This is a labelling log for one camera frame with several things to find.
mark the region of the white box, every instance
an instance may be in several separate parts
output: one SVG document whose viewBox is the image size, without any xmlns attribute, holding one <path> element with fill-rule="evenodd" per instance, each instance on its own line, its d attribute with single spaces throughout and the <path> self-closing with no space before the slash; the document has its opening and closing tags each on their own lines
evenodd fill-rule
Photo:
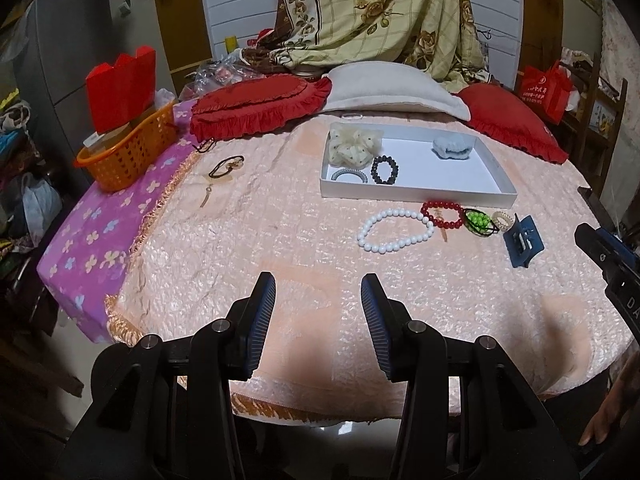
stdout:
<svg viewBox="0 0 640 480">
<path fill-rule="evenodd" d="M 397 124 L 358 123 L 358 126 L 384 132 L 380 155 L 391 156 L 398 164 L 396 183 L 392 186 L 376 184 L 371 177 L 370 164 L 362 170 L 368 178 L 366 184 L 354 174 L 344 174 L 338 180 L 331 180 L 332 174 L 340 168 L 329 164 L 327 135 L 320 173 L 323 197 L 393 202 L 447 200 L 463 206 L 499 209 L 510 209 L 518 197 L 507 174 L 476 136 L 459 134 L 469 138 L 474 145 L 468 159 L 441 159 L 433 151 L 433 139 L 456 132 Z M 388 178 L 390 171 L 388 164 L 379 164 L 378 174 L 382 180 Z"/>
</svg>

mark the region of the metal bolt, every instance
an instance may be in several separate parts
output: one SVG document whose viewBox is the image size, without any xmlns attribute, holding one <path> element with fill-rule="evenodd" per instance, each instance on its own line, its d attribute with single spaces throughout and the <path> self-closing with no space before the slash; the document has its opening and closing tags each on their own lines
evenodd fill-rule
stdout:
<svg viewBox="0 0 640 480">
<path fill-rule="evenodd" d="M 211 328 L 214 332 L 226 332 L 231 328 L 231 323 L 228 319 L 221 318 L 211 323 Z"/>
<path fill-rule="evenodd" d="M 158 344 L 159 341 L 160 338 L 156 334 L 148 334 L 140 340 L 140 346 L 147 349 L 153 348 Z"/>
<path fill-rule="evenodd" d="M 412 319 L 409 323 L 406 324 L 406 327 L 414 333 L 422 333 L 427 330 L 427 324 L 423 321 Z"/>
<path fill-rule="evenodd" d="M 486 348 L 487 350 L 493 350 L 498 344 L 496 340 L 490 335 L 480 336 L 480 339 L 478 342 L 480 343 L 480 346 L 482 348 Z"/>
</svg>

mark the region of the white bead necklace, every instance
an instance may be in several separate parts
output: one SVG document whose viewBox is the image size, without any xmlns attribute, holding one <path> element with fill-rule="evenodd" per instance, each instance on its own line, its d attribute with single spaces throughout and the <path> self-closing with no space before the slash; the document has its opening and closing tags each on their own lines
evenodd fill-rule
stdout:
<svg viewBox="0 0 640 480">
<path fill-rule="evenodd" d="M 382 245 L 372 245 L 366 242 L 365 238 L 371 231 L 371 228 L 377 223 L 380 222 L 383 218 L 388 216 L 399 216 L 406 218 L 413 218 L 414 220 L 419 220 L 427 227 L 427 231 L 421 235 L 409 236 L 407 238 L 399 238 L 395 242 L 391 242 L 388 244 Z M 393 251 L 399 251 L 403 247 L 407 247 L 409 245 L 415 245 L 420 242 L 425 242 L 429 238 L 433 236 L 433 222 L 430 221 L 426 216 L 422 213 L 418 213 L 417 211 L 410 211 L 409 209 L 386 209 L 377 215 L 373 215 L 371 218 L 367 219 L 365 224 L 363 225 L 361 231 L 358 233 L 358 245 L 362 247 L 365 251 L 378 254 L 391 253 Z"/>
</svg>

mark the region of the red ruffled cushion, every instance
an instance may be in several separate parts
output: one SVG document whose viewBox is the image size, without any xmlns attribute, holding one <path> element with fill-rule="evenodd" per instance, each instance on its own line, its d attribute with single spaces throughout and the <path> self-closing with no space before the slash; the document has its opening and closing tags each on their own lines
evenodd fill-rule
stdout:
<svg viewBox="0 0 640 480">
<path fill-rule="evenodd" d="M 193 107 L 191 133 L 198 142 L 263 134 L 317 112 L 331 91 L 323 77 L 309 83 L 291 74 L 241 81 L 205 95 Z"/>
<path fill-rule="evenodd" d="M 476 83 L 458 94 L 471 112 L 469 127 L 512 148 L 547 162 L 562 164 L 565 153 L 545 123 L 518 99 L 497 85 Z"/>
</svg>

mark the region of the tiled floor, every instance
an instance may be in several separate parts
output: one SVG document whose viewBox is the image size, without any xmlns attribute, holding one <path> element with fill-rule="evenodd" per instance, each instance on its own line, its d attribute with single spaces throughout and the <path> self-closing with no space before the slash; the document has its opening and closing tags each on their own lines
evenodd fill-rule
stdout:
<svg viewBox="0 0 640 480">
<path fill-rule="evenodd" d="M 64 312 L 60 312 L 48 344 L 50 366 L 66 370 L 84 383 L 81 399 L 62 390 L 50 396 L 50 402 L 62 412 L 68 427 L 73 428 L 91 404 L 91 369 L 95 358 L 108 345 L 90 342 Z M 327 428 L 275 429 L 289 463 L 288 474 L 296 480 L 330 480 L 336 464 L 348 465 L 352 476 L 384 478 L 390 468 L 399 425 L 399 420 L 379 420 L 372 424 L 344 422 Z M 261 431 L 264 428 L 258 429 L 258 435 Z"/>
</svg>

